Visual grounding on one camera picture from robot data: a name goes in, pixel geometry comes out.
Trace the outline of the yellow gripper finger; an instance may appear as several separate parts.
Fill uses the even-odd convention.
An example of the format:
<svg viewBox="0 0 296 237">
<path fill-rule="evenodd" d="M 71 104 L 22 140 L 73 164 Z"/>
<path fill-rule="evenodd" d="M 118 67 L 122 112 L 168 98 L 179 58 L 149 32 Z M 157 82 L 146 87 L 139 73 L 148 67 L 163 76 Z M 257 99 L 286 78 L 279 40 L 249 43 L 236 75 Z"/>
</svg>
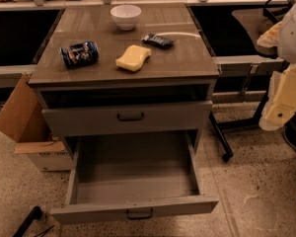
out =
<svg viewBox="0 0 296 237">
<path fill-rule="evenodd" d="M 296 113 L 296 64 L 272 74 L 267 96 L 259 127 L 265 131 L 278 130 Z"/>
</svg>

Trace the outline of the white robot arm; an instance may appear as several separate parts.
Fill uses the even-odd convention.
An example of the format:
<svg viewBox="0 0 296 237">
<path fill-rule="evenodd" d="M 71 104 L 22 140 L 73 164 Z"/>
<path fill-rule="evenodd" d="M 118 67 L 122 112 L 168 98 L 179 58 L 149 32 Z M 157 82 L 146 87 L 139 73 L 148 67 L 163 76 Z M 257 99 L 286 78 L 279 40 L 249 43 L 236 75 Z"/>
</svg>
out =
<svg viewBox="0 0 296 237">
<path fill-rule="evenodd" d="M 257 40 L 261 47 L 277 47 L 277 55 L 289 66 L 274 72 L 269 82 L 268 101 L 265 104 L 259 127 L 273 131 L 284 125 L 296 113 L 296 3 L 284 16 Z"/>
</svg>

